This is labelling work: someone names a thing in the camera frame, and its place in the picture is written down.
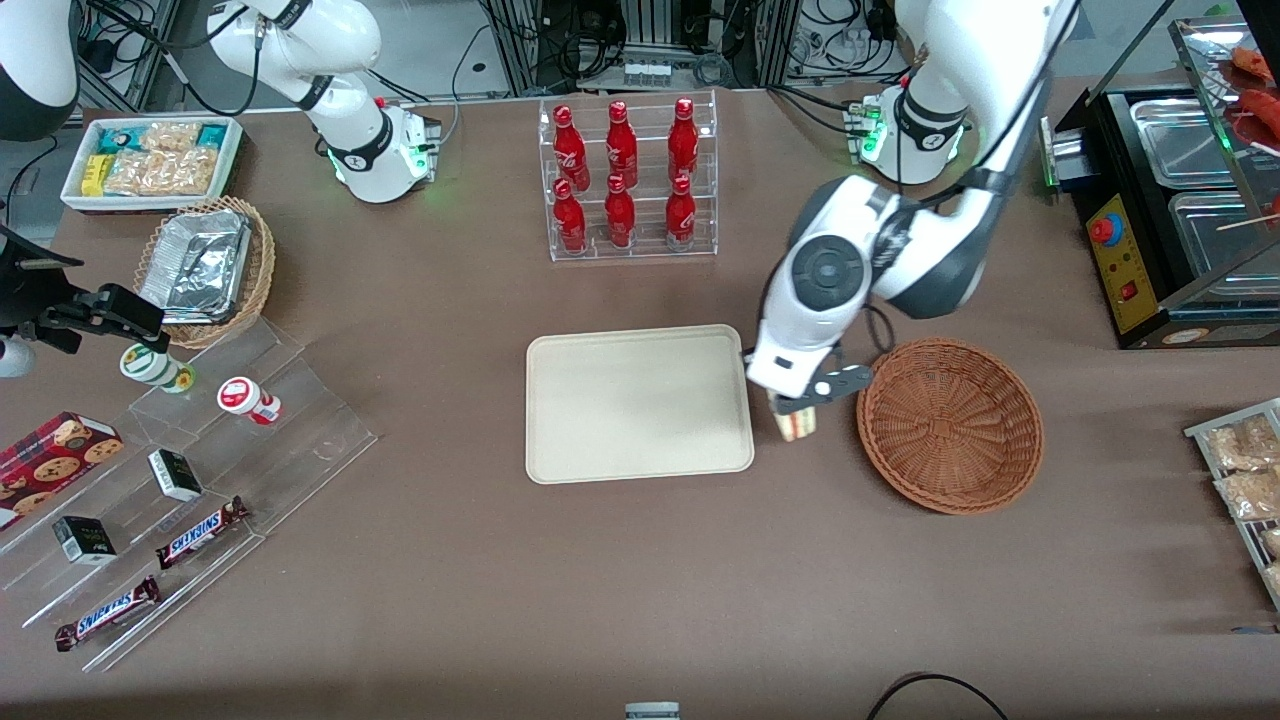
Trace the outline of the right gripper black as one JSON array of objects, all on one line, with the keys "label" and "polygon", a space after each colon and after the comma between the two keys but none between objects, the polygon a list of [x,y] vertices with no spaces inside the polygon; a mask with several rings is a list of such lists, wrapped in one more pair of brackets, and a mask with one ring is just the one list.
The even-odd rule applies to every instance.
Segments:
[{"label": "right gripper black", "polygon": [[[76,354],[83,332],[101,331],[91,306],[81,301],[84,290],[65,274],[67,268],[84,263],[32,243],[9,228],[1,232],[3,334]],[[164,310],[120,284],[99,288],[97,314],[137,341],[159,341],[164,336]]]}]

